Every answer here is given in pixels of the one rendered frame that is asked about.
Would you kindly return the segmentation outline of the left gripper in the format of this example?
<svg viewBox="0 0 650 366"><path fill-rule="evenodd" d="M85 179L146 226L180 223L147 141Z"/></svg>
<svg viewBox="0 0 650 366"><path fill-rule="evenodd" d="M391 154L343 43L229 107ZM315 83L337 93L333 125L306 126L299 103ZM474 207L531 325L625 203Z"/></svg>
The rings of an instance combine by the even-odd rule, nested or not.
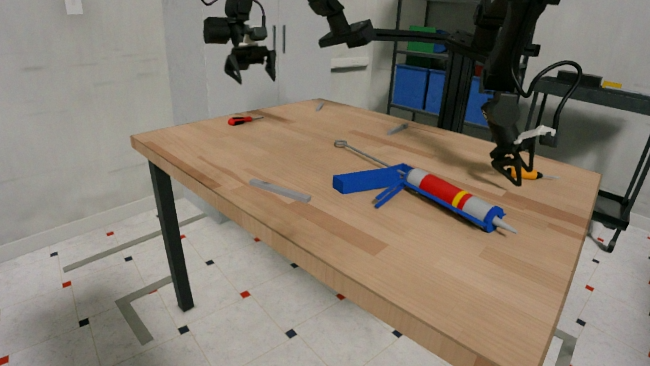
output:
<svg viewBox="0 0 650 366"><path fill-rule="evenodd" d="M535 130L521 134L519 133L516 124L511 127L495 125L489 128L498 146L489 153L491 159L494 159L491 162L491 165L496 171L506 177L515 187L522 186L522 168L527 173L533 173L536 141L534 138L530 137L545 135L547 132L552 133L551 136L554 136L557 132L557 128L544 127L544 125L539 126ZM521 165L522 157L519 154L520 152L524 152L526 149L529 150L529 167L525 164L523 159ZM514 154L512 155L514 158L511 158L511 156L505 157L507 154ZM515 167L517 181L503 168L508 166Z"/></svg>

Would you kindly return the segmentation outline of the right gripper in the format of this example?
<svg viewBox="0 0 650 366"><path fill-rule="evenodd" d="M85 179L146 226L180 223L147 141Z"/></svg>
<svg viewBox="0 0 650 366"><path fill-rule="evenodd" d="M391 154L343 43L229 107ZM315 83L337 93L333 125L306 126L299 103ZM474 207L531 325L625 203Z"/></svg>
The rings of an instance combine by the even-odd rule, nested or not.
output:
<svg viewBox="0 0 650 366"><path fill-rule="evenodd" d="M240 43L244 43L244 44L240 44ZM259 43L255 43L255 41L251 41L250 35L245 35L244 37L242 37L241 34L235 37L235 39L233 40L233 46L236 48L232 48L231 55L228 56L228 59L226 59L226 64L225 64L225 73L228 76L235 79L240 85L243 85L241 71L249 70L250 65L256 65L256 64L264 65L265 64L264 57L268 57L266 61L267 65L265 70L272 78L272 80L276 82L277 52L275 50L269 51L267 46L259 46ZM238 76L235 74L235 71Z"/></svg>

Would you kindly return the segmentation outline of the red and black screwdriver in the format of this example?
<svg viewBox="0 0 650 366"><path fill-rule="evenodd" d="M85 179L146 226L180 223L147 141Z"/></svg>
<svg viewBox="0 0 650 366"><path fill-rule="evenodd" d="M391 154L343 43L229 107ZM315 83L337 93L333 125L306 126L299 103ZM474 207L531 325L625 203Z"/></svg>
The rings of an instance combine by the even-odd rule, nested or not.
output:
<svg viewBox="0 0 650 366"><path fill-rule="evenodd" d="M264 117L263 116L262 117L255 117L255 118L251 118L250 116L248 116L248 117L232 117L232 118L230 118L228 120L228 124L233 125L233 126L234 125L240 125L240 124L243 124L245 122L251 122L253 119L260 119L260 118L264 118Z"/></svg>

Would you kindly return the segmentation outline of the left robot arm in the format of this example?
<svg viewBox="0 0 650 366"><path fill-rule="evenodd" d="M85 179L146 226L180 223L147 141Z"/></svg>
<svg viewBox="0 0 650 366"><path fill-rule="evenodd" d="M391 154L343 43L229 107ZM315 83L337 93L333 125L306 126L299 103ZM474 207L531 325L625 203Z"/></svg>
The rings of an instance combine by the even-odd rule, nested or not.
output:
<svg viewBox="0 0 650 366"><path fill-rule="evenodd" d="M531 31L547 4L559 5L560 1L481 0L473 15L475 33L457 29L447 37L447 42L487 57L478 94L494 95L481 107L488 126L511 127L518 122L521 111L517 104L518 90L509 73L511 54L520 40L514 71L521 86L522 74L518 72Z"/></svg>

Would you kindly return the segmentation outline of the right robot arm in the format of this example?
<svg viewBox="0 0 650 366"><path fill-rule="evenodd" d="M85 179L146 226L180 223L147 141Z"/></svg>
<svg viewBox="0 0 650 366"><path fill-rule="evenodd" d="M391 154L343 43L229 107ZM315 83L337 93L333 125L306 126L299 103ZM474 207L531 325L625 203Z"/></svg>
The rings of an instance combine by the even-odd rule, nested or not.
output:
<svg viewBox="0 0 650 366"><path fill-rule="evenodd" d="M317 15L326 16L331 32L318 41L324 42L360 33L369 26L368 22L350 26L344 15L345 7L338 0L307 0L309 7ZM208 17L204 20L204 41L206 44L227 45L238 35L250 35L251 41L264 41L269 37L267 27L246 25L250 21L252 0L226 0L225 14L227 17ZM231 30L230 30L231 28ZM245 31L245 32L244 32Z"/></svg>

